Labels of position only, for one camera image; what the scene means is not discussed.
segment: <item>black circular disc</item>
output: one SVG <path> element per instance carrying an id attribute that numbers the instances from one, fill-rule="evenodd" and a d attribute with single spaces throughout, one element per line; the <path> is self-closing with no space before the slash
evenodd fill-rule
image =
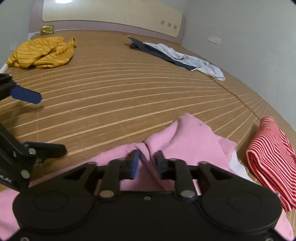
<path id="1" fill-rule="evenodd" d="M 225 180 L 202 196 L 206 215 L 220 227 L 239 233 L 274 227 L 281 214 L 279 198 L 267 188 Z"/>
<path id="2" fill-rule="evenodd" d="M 50 232 L 82 221 L 94 205 L 92 195 L 69 180 L 59 185 L 37 185 L 20 193 L 12 209 L 21 227 Z"/>

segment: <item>purple headboard border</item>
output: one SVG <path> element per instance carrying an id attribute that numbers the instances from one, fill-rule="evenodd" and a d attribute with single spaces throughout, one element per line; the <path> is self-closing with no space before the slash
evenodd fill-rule
<path id="1" fill-rule="evenodd" d="M 43 12 L 43 0 L 35 0 L 30 17 L 29 23 L 29 33 L 38 32 L 40 28 L 44 25 L 54 25 L 56 30 L 58 29 L 85 29 L 85 30 L 110 30 L 110 31 L 119 31 L 126 32 L 131 34 L 139 34 L 150 36 L 154 38 L 164 39 L 171 42 L 175 42 L 181 44 L 184 32 L 185 32 L 185 17 L 182 16 L 181 26 L 179 34 L 176 38 L 172 36 L 168 36 L 165 34 L 161 34 L 158 32 L 154 32 L 151 30 L 117 24 L 117 23 L 107 23 L 107 22 L 99 22 L 99 21 L 52 21 L 52 22 L 44 22 L 42 20 L 42 12 Z"/>

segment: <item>crumpled white cloth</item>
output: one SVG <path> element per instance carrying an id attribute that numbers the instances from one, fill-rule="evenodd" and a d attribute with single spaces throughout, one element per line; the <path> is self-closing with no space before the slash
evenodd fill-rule
<path id="1" fill-rule="evenodd" d="M 173 48 L 169 48 L 168 46 L 164 44 L 153 44 L 153 43 L 144 43 L 146 45 L 149 45 L 155 49 L 158 49 L 159 51 L 163 52 L 170 58 L 172 58 L 175 61 L 181 62 L 183 64 L 187 64 L 190 66 L 196 67 L 194 70 L 198 70 L 204 74 L 207 74 L 217 80 L 225 80 L 224 74 L 222 71 L 215 65 L 210 64 L 209 62 L 202 60 L 200 58 L 190 56 L 187 54 L 182 54 L 177 51 L 175 51 Z"/>

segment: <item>brown striped surface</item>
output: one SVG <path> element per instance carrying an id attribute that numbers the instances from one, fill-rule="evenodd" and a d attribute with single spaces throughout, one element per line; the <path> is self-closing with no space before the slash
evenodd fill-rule
<path id="1" fill-rule="evenodd" d="M 77 48 L 68 65 L 54 69 L 8 69 L 23 87 L 42 93 L 39 105 L 7 98 L 0 102 L 0 121 L 21 142 L 65 144 L 67 156 L 34 168 L 33 177 L 81 163 L 115 146 L 141 142 L 188 112 L 245 151 L 260 118 L 271 115 L 296 144 L 296 133 L 259 95 L 225 73 L 226 81 L 188 71 L 129 48 L 126 33 L 59 31 L 50 36 L 75 37 Z M 144 42 L 180 45 L 130 34 Z M 295 212 L 288 213 L 295 231 Z"/>

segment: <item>red and white striped cloth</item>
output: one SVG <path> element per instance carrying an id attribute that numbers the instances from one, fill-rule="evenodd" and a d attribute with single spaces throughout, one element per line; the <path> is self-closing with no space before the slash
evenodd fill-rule
<path id="1" fill-rule="evenodd" d="M 261 119 L 247 149 L 250 168 L 259 181 L 279 197 L 286 212 L 296 207 L 296 153 L 274 119 Z"/>

